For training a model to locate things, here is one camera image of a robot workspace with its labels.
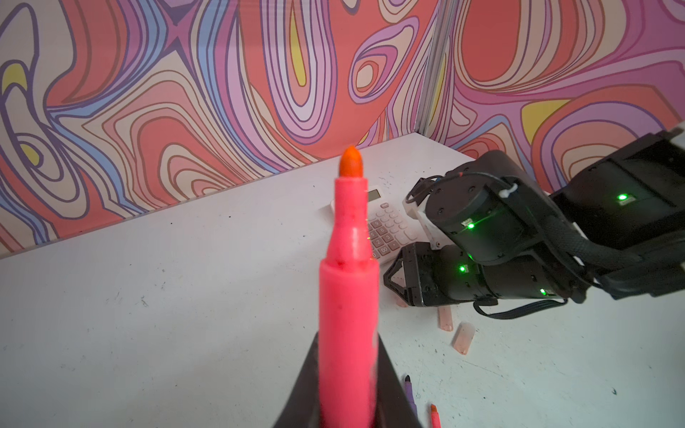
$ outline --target calculator display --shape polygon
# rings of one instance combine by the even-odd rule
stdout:
[[[374,201],[374,200],[381,197],[381,194],[378,192],[378,190],[372,190],[372,191],[368,192],[367,194],[369,196],[369,202]]]

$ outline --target pink wall pattern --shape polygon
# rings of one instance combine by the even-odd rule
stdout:
[[[682,0],[462,0],[426,135],[548,191],[685,116]]]
[[[0,255],[416,129],[438,0],[3,0]]]

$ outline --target pink eraser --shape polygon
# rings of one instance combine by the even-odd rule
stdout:
[[[469,352],[469,346],[475,334],[475,326],[471,323],[460,323],[457,328],[457,336],[454,338],[452,345],[458,353],[466,355]]]
[[[438,306],[438,322],[440,323],[440,328],[445,331],[454,330],[454,324],[452,323],[452,307],[451,306]]]
[[[395,295],[395,303],[399,307],[409,307],[409,305],[404,300],[402,300],[402,298],[397,294]]]

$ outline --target pink marker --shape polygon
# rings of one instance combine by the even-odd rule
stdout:
[[[348,148],[335,185],[335,225],[319,267],[322,426],[368,428],[376,407],[379,267],[366,226],[362,156]]]

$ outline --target white calculator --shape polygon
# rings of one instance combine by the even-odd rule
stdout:
[[[373,257],[383,264],[393,261],[399,250],[419,239],[419,233],[410,226],[407,216],[385,201],[379,187],[369,187],[369,239]],[[331,209],[335,211],[335,201]]]

